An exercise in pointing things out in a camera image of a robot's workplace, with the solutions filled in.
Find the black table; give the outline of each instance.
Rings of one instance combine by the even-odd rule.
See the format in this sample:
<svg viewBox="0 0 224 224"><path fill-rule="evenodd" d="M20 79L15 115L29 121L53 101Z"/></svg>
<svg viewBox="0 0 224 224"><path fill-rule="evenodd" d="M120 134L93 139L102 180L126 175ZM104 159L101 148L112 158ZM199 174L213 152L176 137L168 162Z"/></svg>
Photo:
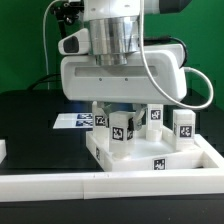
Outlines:
<svg viewBox="0 0 224 224"><path fill-rule="evenodd" d="M191 91L186 102L203 98ZM0 175L102 172L85 147L86 130L54 130L59 113L91 112L91 103L70 102L62 91L0 94L0 139L7 158ZM172 125L165 108L164 123ZM197 112L196 133L224 152L224 112ZM224 223L224 195L140 197L101 200L0 203L0 223Z"/></svg>

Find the white plastic housing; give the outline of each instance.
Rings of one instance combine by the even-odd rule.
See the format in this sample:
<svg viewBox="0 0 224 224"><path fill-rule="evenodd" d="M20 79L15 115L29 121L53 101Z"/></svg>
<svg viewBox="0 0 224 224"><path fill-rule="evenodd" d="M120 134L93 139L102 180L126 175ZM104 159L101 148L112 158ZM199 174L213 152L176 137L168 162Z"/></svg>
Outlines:
<svg viewBox="0 0 224 224"><path fill-rule="evenodd" d="M137 16L140 0L84 0L84 21Z"/></svg>
<svg viewBox="0 0 224 224"><path fill-rule="evenodd" d="M181 45L145 48L156 82L180 101L186 95ZM127 65L99 67L94 56L65 57L61 63L62 84L70 100L122 103L171 104L152 86L139 52L127 57Z"/></svg>
<svg viewBox="0 0 224 224"><path fill-rule="evenodd" d="M65 41L67 41L68 39L72 38L72 37L76 37L79 43L79 52L77 53L67 53L65 52L64 49L64 43ZM79 30L78 32L66 37L65 39L61 40L58 43L58 49L59 52L62 55L81 55L81 54L88 54L89 50L90 50L90 38L89 38L89 31L86 28L83 28L81 30Z"/></svg>

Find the green background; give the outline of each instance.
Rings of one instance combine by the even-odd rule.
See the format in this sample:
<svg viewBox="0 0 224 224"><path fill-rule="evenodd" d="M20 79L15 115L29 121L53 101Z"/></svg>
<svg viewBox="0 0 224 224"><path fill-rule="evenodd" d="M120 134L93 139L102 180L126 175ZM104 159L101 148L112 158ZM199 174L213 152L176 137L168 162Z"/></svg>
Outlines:
<svg viewBox="0 0 224 224"><path fill-rule="evenodd" d="M49 0L1 0L0 92L26 89L46 74L42 20ZM180 14L146 16L146 36L169 34L188 46L187 66L204 72L215 88L214 103L224 109L224 1L193 0ZM57 44L60 34L54 16L47 20L50 73L59 72ZM193 75L188 85L202 95L207 87Z"/></svg>

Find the white cable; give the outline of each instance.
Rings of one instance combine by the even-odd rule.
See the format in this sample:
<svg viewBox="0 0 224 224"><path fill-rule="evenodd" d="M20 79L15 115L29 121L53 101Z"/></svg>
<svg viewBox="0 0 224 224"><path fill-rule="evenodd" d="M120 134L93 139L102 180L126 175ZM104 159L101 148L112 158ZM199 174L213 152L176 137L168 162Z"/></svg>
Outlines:
<svg viewBox="0 0 224 224"><path fill-rule="evenodd" d="M45 13L44 13L44 17L43 17L43 44L44 44L44 55L45 55L45 63L46 63L46 72L47 75L49 75L49 61L48 61L48 53L47 53L47 43L46 43L46 21L47 21L47 15L48 12L50 10L50 8L52 7L52 5L54 5L56 2L62 2L64 0L55 0L53 2L51 2L49 4L49 6L47 7Z"/></svg>
<svg viewBox="0 0 224 224"><path fill-rule="evenodd" d="M175 105L181 107L181 108L184 108L184 109L191 109L191 110L202 110L206 107L208 107L211 103L212 103L212 100L213 100L213 97L214 97L214 90L213 90L213 86L210 82L210 80L200 71L196 70L196 69L193 69L193 68L184 68L184 71L185 72L193 72L195 74L197 74L199 77L201 77L207 84L208 86L208 89L209 89L209 99L208 101L203 104L203 105L200 105L200 106L190 106L190 105L186 105L186 104L183 104L183 103L180 103L178 101L176 101L175 99L173 99L172 97L170 97L169 95L167 95L162 89L161 87L156 83L156 81L154 80L150 70L149 70L149 67L147 65L147 61L146 61L146 57L145 57L145 52L144 52L144 10L145 10L145 1L144 0L140 0L140 4L141 4L141 7L140 7L140 53L141 53L141 56L142 56L142 61L143 61L143 64L144 64L144 67L146 69L146 72L147 72L147 76L149 78L149 80L151 81L151 83L153 84L153 86L157 89L157 91L163 95L166 99L168 99L169 101L171 101L172 103L174 103Z"/></svg>

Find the black cable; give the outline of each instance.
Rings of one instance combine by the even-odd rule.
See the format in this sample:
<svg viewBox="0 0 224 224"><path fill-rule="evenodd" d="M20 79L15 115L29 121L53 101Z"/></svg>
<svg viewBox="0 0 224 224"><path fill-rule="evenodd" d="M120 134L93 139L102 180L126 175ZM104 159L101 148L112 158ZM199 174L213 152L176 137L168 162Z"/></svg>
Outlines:
<svg viewBox="0 0 224 224"><path fill-rule="evenodd" d="M149 37L144 39L144 45L148 46L148 45L155 45L155 44L167 44L172 41L181 44L184 49L185 57L184 57L184 61L182 65L180 66L180 68L182 68L187 63L187 59L188 59L187 46L182 40L176 37L171 37L171 36Z"/></svg>
<svg viewBox="0 0 224 224"><path fill-rule="evenodd" d="M32 91L36 86L38 86L39 84L42 84L42 83L50 83L50 82L58 82L58 81L61 81L61 80L48 80L50 78L58 77L58 76L61 76L61 74L51 74L51 75L43 76L42 78L38 79L35 83L31 84L27 88L27 90L28 91Z"/></svg>

